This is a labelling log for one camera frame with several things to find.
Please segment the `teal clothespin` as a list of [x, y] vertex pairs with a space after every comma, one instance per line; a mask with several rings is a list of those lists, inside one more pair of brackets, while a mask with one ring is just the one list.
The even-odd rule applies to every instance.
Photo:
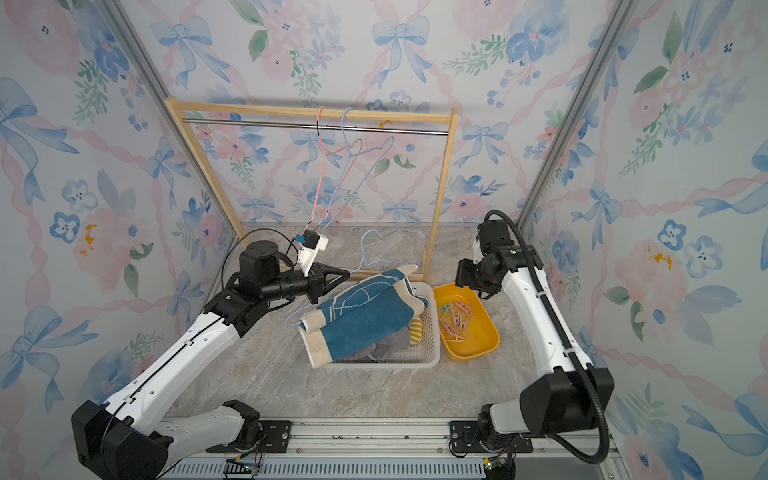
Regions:
[[443, 320], [444, 317], [450, 312], [451, 306], [449, 304], [443, 305], [437, 309], [438, 319]]

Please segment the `dark teal patterned towel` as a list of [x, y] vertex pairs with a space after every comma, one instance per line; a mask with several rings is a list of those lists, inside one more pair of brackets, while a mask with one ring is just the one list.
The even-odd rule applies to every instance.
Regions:
[[414, 292], [413, 265], [384, 271], [321, 303], [319, 327], [332, 362], [357, 354], [408, 327], [428, 307]]

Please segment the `yellow white striped towel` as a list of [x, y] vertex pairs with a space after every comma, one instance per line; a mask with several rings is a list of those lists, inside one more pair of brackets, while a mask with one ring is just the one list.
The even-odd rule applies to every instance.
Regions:
[[409, 324], [409, 342], [418, 345], [423, 339], [423, 324], [420, 319], [413, 319]]

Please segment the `grey terry towel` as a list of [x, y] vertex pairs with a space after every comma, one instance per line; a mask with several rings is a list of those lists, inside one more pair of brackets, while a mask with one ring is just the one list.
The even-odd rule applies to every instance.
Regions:
[[352, 363], [381, 363], [388, 360], [395, 352], [410, 347], [410, 336], [390, 335], [345, 358]]

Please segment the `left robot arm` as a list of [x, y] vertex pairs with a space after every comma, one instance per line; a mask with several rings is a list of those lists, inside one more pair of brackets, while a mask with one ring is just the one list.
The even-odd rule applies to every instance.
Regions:
[[86, 401], [71, 417], [79, 463], [101, 479], [158, 479], [183, 459], [223, 445], [257, 450], [260, 414], [229, 400], [204, 414], [172, 419], [183, 391], [264, 316], [299, 297], [311, 303], [347, 281], [349, 271], [317, 262], [324, 236], [306, 233], [291, 260], [269, 240], [250, 243], [239, 269], [188, 330], [136, 379], [101, 403]]

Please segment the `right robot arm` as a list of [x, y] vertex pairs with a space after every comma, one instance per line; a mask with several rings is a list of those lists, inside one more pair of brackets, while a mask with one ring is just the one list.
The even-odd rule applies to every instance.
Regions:
[[507, 214], [493, 209], [477, 227], [475, 259], [457, 265], [455, 284], [479, 299], [504, 295], [522, 321], [537, 369], [515, 400], [486, 404], [477, 417], [478, 443], [513, 456], [524, 438], [547, 438], [576, 459], [607, 459], [607, 406], [615, 381], [575, 340], [548, 285], [543, 263]]

